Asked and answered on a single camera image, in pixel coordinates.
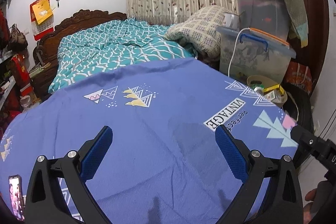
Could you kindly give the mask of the person's right hand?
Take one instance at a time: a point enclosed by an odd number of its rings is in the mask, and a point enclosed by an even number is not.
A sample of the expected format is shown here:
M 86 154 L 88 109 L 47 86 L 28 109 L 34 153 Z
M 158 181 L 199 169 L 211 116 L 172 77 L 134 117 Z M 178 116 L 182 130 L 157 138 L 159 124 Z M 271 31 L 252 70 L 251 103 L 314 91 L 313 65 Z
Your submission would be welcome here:
M 303 207 L 303 223 L 304 224 L 308 224 L 316 215 L 315 212 L 311 211 L 316 194 L 317 194 L 317 188 L 309 191 L 305 196 L 305 201 L 307 201 L 307 204 Z

